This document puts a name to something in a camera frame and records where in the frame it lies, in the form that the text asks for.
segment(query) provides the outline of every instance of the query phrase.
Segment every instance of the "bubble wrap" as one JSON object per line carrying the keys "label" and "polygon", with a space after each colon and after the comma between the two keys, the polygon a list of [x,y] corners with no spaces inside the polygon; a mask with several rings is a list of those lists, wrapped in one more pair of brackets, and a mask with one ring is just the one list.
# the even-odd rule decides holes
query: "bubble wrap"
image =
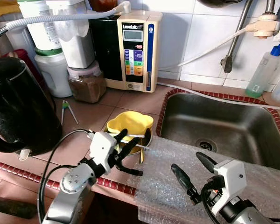
{"label": "bubble wrap", "polygon": [[[213,174],[201,164],[195,153],[201,151],[216,162],[233,159],[156,136],[150,148],[145,152],[144,163],[136,165],[144,175],[128,180],[129,184],[137,186],[135,201],[139,220],[149,224],[211,224],[202,203],[192,205],[172,173],[171,164],[176,163],[182,168],[200,193]],[[280,171],[245,163],[245,172],[247,187],[240,197],[253,202],[263,215],[280,218]],[[221,216],[217,218],[220,223],[226,223]]]}

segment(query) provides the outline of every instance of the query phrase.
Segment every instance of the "robotic arm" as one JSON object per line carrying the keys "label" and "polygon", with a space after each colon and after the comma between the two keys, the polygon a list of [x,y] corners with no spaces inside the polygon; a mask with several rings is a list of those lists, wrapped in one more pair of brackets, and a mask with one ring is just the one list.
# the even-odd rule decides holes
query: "robotic arm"
{"label": "robotic arm", "polygon": [[117,136],[96,132],[90,145],[90,160],[84,158],[80,164],[67,171],[60,182],[60,191],[43,219],[42,224],[77,224],[81,221],[83,202],[102,174],[108,174],[113,166],[119,170],[143,175],[141,171],[122,166],[121,161],[130,153],[139,138],[133,138],[118,154],[114,147],[118,144],[127,130],[124,129]]}
{"label": "robotic arm", "polygon": [[187,174],[176,164],[171,165],[178,182],[187,191],[193,205],[203,202],[203,205],[215,224],[220,224],[218,213],[231,224],[274,224],[272,219],[263,216],[249,200],[242,200],[238,195],[246,187],[244,164],[237,160],[225,160],[216,163],[207,155],[197,152],[201,163],[215,176],[208,179],[202,188],[201,195],[191,183]]}

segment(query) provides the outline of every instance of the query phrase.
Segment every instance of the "blue bottle cap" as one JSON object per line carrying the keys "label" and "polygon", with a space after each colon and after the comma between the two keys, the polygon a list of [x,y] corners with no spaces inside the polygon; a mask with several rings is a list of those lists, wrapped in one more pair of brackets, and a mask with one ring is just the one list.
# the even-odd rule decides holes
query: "blue bottle cap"
{"label": "blue bottle cap", "polygon": [[280,44],[278,46],[274,46],[271,55],[273,56],[279,56],[280,55]]}

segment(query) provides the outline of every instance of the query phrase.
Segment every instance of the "green lid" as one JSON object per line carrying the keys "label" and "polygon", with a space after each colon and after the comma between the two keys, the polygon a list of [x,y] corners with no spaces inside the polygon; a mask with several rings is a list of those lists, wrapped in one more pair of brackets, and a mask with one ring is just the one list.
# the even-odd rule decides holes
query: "green lid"
{"label": "green lid", "polygon": [[62,53],[62,49],[58,48],[55,50],[39,50],[38,48],[35,48],[35,52],[37,55],[40,56],[52,56],[52,55],[58,55]]}

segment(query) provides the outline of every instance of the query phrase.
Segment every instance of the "white bucket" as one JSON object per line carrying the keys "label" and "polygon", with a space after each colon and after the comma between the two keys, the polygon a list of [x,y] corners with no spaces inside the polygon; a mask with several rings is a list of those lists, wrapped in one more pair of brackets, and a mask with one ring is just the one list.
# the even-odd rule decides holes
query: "white bucket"
{"label": "white bucket", "polygon": [[[18,0],[24,18],[50,15],[49,7],[44,0]],[[27,25],[36,47],[40,50],[61,48],[53,22],[42,22]]]}
{"label": "white bucket", "polygon": [[54,50],[53,53],[48,52],[46,56],[36,53],[35,61],[42,72],[50,93],[54,97],[60,98],[71,96],[67,63],[63,52]]}

